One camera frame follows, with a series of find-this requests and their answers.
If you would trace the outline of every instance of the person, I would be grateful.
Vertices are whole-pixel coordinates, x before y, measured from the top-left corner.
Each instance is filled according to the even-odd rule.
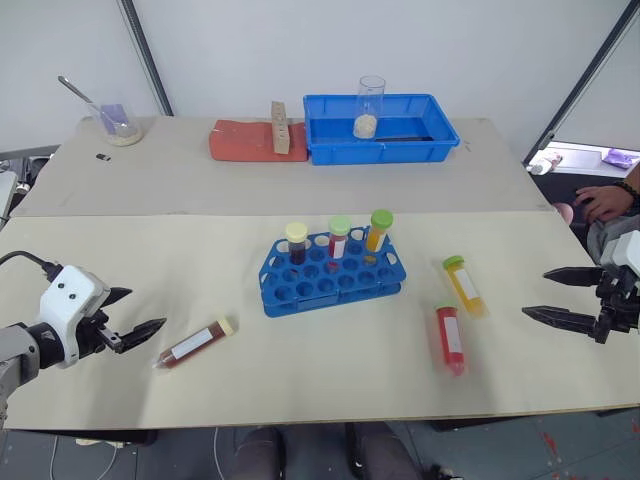
[[[400,439],[384,422],[345,424],[352,473],[363,480],[441,480],[439,468],[420,473]],[[250,432],[238,447],[231,480],[279,480],[285,476],[286,451],[274,427]]]
[[[576,191],[573,205],[584,205],[589,226],[587,250],[599,263],[606,244],[624,233],[640,230],[640,162],[623,182]]]

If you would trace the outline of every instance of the hand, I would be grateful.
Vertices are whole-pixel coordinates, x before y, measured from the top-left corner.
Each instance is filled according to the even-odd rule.
[[[613,185],[607,187],[585,187],[576,191],[578,195],[574,206],[591,201],[584,208],[584,217],[587,222],[593,223],[596,219],[608,222],[619,217],[633,205],[633,196],[620,187]]]

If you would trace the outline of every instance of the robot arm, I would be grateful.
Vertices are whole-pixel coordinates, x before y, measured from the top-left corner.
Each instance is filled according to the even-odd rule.
[[[37,324],[0,329],[0,429],[6,419],[9,395],[37,377],[40,369],[52,365],[70,367],[105,347],[124,353],[151,338],[166,320],[149,320],[120,336],[107,328],[109,317],[101,308],[131,290],[109,288],[79,267],[44,262],[27,252],[8,254],[0,258],[0,265],[18,255],[40,264],[51,285],[40,298]]]
[[[541,305],[522,311],[534,320],[555,328],[585,333],[597,343],[605,343],[611,330],[628,333],[638,328],[640,314],[640,231],[621,235],[607,243],[601,267],[564,267],[544,274],[565,285],[597,285],[600,301],[598,317],[573,313],[565,308]]]

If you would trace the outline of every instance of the brown liquid tube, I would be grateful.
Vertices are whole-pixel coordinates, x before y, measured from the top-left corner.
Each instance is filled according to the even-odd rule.
[[[155,368],[173,368],[207,345],[225,337],[230,337],[234,333],[235,330],[229,321],[226,318],[222,318],[176,343],[173,347],[167,348],[160,354],[153,366]]]

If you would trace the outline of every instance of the test tube rack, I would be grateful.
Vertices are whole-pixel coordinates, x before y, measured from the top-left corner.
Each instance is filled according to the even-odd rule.
[[[291,263],[287,240],[277,240],[259,273],[267,316],[281,317],[398,293],[407,277],[402,262],[388,235],[379,252],[366,251],[368,231],[369,227],[352,228],[340,259],[329,256],[328,232],[309,235],[301,265]]]

